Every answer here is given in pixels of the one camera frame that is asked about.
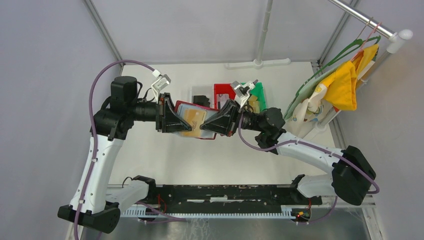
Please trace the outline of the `gold credit card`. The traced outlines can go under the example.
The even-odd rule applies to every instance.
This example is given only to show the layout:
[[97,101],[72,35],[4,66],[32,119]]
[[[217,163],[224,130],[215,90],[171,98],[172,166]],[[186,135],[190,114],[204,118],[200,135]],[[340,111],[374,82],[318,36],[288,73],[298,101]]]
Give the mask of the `gold credit card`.
[[200,125],[204,123],[207,111],[203,109],[185,109],[183,112],[183,119],[192,127],[192,131],[182,132],[183,137],[200,138],[202,130]]

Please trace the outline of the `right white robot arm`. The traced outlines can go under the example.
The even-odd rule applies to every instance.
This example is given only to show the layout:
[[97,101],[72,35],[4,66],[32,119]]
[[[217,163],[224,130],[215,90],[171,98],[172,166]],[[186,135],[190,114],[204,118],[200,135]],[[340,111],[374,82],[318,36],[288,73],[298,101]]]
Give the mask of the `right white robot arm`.
[[286,131],[284,125],[279,108],[254,113],[247,105],[241,107],[234,100],[227,100],[199,128],[227,137],[238,133],[241,141],[251,149],[291,157],[324,171],[322,175],[302,176],[295,187],[289,189],[289,199],[295,204],[302,204],[311,197],[330,195],[360,206],[366,195],[380,192],[375,181],[376,172],[359,148],[318,145]]

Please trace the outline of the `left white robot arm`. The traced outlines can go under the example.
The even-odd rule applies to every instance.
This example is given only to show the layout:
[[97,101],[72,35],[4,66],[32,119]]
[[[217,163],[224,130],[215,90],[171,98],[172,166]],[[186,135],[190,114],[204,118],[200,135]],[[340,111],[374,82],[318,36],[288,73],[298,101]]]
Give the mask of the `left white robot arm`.
[[142,85],[132,76],[119,76],[110,85],[110,96],[92,115],[90,147],[82,178],[69,204],[58,210],[58,217],[101,233],[109,234],[121,214],[138,201],[153,203],[157,186],[153,178],[136,176],[129,185],[107,195],[117,155],[136,121],[153,122],[160,133],[188,132],[192,128],[175,112],[171,96],[163,89],[170,84],[159,75],[151,85],[153,101],[139,98]]

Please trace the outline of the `red leather card holder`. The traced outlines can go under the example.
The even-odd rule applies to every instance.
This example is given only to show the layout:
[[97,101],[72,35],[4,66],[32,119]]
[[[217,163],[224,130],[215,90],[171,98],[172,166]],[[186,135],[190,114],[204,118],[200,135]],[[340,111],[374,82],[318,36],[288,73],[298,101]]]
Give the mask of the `red leather card holder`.
[[202,130],[200,129],[200,125],[214,114],[218,113],[218,109],[178,100],[175,104],[175,111],[177,115],[182,117],[192,128],[191,131],[177,132],[177,135],[201,140],[214,140],[216,138],[216,133]]

